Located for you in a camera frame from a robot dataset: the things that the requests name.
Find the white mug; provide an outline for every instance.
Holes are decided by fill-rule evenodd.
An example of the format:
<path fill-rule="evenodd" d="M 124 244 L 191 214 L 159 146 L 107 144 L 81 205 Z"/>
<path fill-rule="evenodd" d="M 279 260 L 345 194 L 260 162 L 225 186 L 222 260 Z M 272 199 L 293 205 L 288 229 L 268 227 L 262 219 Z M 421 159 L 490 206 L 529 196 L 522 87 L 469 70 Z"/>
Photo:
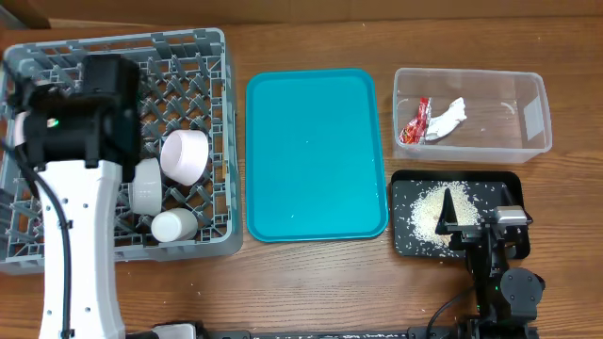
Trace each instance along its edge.
<path fill-rule="evenodd" d="M 161 169 L 174 181 L 191 186 L 204 173 L 208 156 L 209 143 L 204 132 L 176 130 L 161 148 Z"/>
<path fill-rule="evenodd" d="M 157 159 L 144 159 L 136 165 L 134 180 L 128 186 L 128 196 L 130 209 L 136 214 L 156 216 L 161 212 L 163 191 Z"/>
<path fill-rule="evenodd" d="M 151 223 L 151 233 L 160 242 L 189 240 L 198 229 L 197 218 L 185 208 L 162 212 Z"/>

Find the white plastic wrapper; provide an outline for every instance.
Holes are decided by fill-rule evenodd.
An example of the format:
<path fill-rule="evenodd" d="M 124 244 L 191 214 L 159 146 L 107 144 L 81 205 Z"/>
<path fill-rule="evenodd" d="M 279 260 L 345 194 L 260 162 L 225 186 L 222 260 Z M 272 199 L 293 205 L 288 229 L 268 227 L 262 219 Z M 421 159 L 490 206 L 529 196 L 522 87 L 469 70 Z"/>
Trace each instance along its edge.
<path fill-rule="evenodd" d="M 464 114 L 464 100 L 459 98 L 450 104 L 450 107 L 439 117 L 431 118 L 425 133 L 425 140 L 436 140 L 447 136 L 456 126 L 467 119 Z"/>

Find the black tray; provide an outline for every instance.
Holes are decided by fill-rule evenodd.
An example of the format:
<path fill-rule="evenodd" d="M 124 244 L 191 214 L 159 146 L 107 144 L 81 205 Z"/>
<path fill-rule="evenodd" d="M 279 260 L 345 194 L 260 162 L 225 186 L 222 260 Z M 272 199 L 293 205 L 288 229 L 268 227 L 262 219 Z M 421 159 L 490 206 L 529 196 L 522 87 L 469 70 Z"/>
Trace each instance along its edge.
<path fill-rule="evenodd" d="M 501 205 L 503 186 L 524 207 L 521 182 L 517 175 L 509 171 L 474 170 L 398 170 L 392 175 L 390 217 L 394 225 L 394 245 L 402 256 L 434 258 L 464 258 L 462 250 L 439 249 L 431 242 L 421 242 L 413 236 L 411 204 L 421 191 L 437 185 L 438 182 L 467 182 L 469 200 L 475 204 L 482 218 L 494 216 L 494 208 Z M 523 259 L 530 253 L 528 228 L 522 232 L 522 241 L 507 250 L 512 259 Z"/>

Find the table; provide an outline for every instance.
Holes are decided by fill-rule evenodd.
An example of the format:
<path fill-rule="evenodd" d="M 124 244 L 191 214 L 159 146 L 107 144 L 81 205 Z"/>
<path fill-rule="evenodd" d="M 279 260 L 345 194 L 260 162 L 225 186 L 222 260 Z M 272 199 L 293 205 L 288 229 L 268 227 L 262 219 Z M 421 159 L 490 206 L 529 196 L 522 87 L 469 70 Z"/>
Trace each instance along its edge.
<path fill-rule="evenodd" d="M 603 21 L 596 17 L 366 22 L 222 27 L 236 64 L 238 126 L 257 73 L 359 67 L 375 81 L 385 178 L 400 169 L 512 170 L 523 182 L 532 252 L 521 265 L 546 279 L 536 325 L 543 338 L 603 332 Z M 64 40 L 173 27 L 8 32 L 15 42 Z M 392 87 L 400 67 L 536 72 L 545 79 L 553 149 L 524 165 L 415 162 L 392 157 Z M 238 129 L 245 172 L 245 133 Z M 245 233 L 233 256 L 117 264 L 129 331 L 173 319 L 211 330 L 397 330 L 427 324 L 469 284 L 461 263 L 402 258 L 391 225 L 376 239 L 266 245 Z M 0 337 L 35 338 L 42 275 L 0 276 Z M 471 299 L 441 316 L 471 312 Z"/>

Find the gray crate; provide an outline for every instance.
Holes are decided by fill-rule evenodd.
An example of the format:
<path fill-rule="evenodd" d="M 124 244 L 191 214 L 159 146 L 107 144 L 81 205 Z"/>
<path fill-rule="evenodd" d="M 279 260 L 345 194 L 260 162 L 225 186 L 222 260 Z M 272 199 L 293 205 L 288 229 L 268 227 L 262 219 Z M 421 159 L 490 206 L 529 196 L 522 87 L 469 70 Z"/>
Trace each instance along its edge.
<path fill-rule="evenodd" d="M 189 128 L 209 135 L 210 161 L 193 186 L 164 180 L 163 209 L 184 206 L 200 221 L 191 240 L 158 243 L 150 232 L 153 217 L 133 215 L 127 185 L 116 206 L 115 260 L 169 261 L 233 254 L 243 242 L 240 177 L 236 164 L 234 70 L 223 33 L 216 28 L 137 34 L 85 40 L 15 45 L 4 60 L 21 74 L 60 84 L 68 93 L 81 87 L 86 55 L 119 53 L 149 75 L 140 100 L 143 157 L 158 157 L 166 136 Z M 1 93 L 11 87 L 0 75 Z M 12 141 L 13 112 L 0 116 Z M 31 198 L 16 164 L 4 156 L 0 173 L 0 271 L 43 271 L 43 225 L 38 201 Z"/>

